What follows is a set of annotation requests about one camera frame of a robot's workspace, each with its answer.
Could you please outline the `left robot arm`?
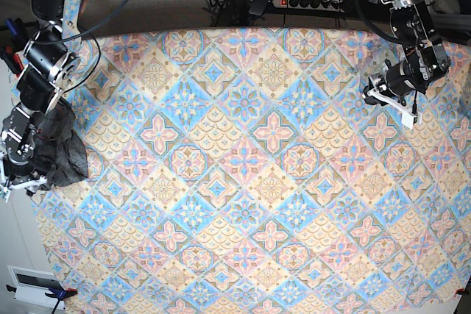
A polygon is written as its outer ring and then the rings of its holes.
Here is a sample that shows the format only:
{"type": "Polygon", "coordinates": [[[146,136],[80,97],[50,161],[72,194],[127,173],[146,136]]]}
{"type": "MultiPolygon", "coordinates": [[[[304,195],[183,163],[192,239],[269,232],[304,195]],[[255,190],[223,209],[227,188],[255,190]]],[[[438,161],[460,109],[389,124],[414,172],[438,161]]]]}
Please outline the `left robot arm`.
{"type": "Polygon", "coordinates": [[[393,35],[387,35],[374,25],[354,0],[360,19],[373,31],[390,43],[402,46],[405,58],[396,64],[385,60],[379,72],[368,76],[368,84],[362,91],[366,104],[390,105],[401,114],[401,123],[408,129],[422,123],[422,113],[414,98],[408,109],[406,96],[410,93],[426,94],[428,87],[444,77],[450,67],[442,39],[433,24],[425,0],[380,0],[390,6],[390,27],[393,35]]]}

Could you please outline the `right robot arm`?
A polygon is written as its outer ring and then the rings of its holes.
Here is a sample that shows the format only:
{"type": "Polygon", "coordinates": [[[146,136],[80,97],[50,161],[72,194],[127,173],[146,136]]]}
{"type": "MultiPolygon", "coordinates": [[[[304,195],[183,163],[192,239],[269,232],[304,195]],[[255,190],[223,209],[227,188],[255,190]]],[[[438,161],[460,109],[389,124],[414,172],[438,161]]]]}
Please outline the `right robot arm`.
{"type": "Polygon", "coordinates": [[[2,121],[3,200],[14,190],[32,196],[87,176],[85,148],[72,129],[75,114],[63,98],[80,63],[81,1],[32,0],[39,20],[33,35],[19,19],[6,22],[16,48],[3,48],[1,58],[18,77],[19,102],[2,121]]]}

